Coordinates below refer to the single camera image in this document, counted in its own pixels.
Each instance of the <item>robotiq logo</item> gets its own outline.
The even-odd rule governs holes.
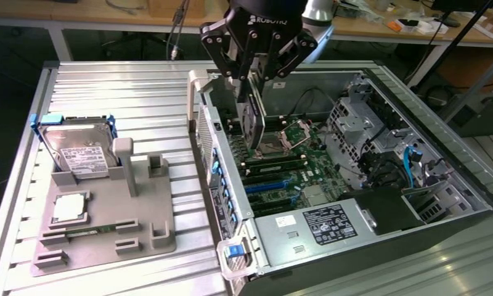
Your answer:
[[[248,25],[253,25],[254,23],[272,23],[274,25],[286,25],[285,20],[268,20],[262,17],[257,17],[254,15],[250,15]]]

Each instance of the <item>hard drive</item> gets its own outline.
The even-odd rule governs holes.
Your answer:
[[[49,114],[37,123],[30,118],[40,141],[45,144],[58,171],[70,171],[77,179],[108,176],[108,168],[118,166],[112,151],[117,137],[114,119],[106,117],[68,117]]]

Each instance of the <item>warning label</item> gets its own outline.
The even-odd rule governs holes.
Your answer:
[[[73,174],[82,175],[108,171],[101,147],[62,148],[60,150]]]
[[[326,245],[358,235],[341,205],[304,212],[304,216],[318,245]]]

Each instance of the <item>cardboard box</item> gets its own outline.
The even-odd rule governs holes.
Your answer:
[[[189,0],[188,15],[189,19],[201,19],[206,15],[205,0]],[[148,0],[148,11],[152,17],[173,18],[177,7],[182,0]]]

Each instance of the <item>motherboard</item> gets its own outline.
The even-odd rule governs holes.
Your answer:
[[[248,200],[257,217],[334,202],[350,190],[325,151],[325,137],[309,120],[265,131],[258,148],[228,135]]]

